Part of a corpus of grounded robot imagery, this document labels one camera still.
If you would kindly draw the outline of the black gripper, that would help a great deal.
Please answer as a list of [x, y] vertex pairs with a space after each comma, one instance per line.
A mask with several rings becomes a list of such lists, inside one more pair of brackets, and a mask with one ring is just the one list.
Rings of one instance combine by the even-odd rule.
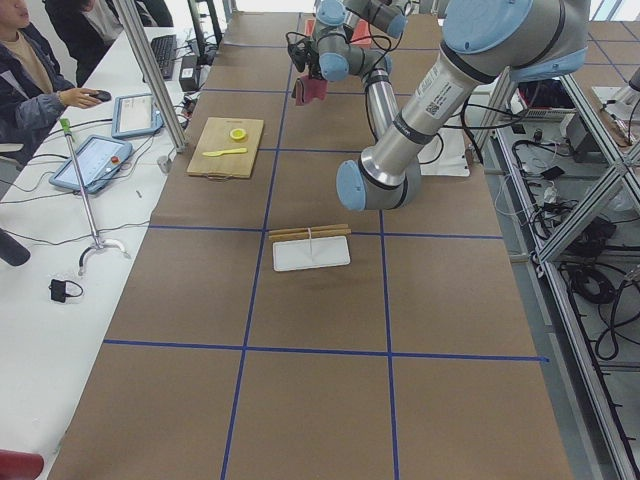
[[309, 49], [307, 51], [306, 63], [307, 63], [308, 74], [309, 75], [321, 75], [322, 74], [321, 66], [320, 66], [320, 60], [319, 60], [319, 54], [315, 50]]

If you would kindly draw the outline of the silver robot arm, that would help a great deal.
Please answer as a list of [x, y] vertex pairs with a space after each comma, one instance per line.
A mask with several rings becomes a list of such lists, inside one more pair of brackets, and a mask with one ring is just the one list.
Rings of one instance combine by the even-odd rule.
[[323, 100], [329, 84], [357, 77], [369, 129], [379, 139], [398, 112], [390, 53], [410, 12], [410, 4], [400, 1], [317, 1], [305, 31], [288, 41], [288, 55], [300, 73], [291, 93], [295, 104]]
[[577, 71], [587, 53], [587, 1], [451, 1], [440, 52], [408, 103], [376, 144], [336, 177], [349, 210], [388, 210], [420, 188], [420, 151], [479, 85], [503, 71], [515, 83]]

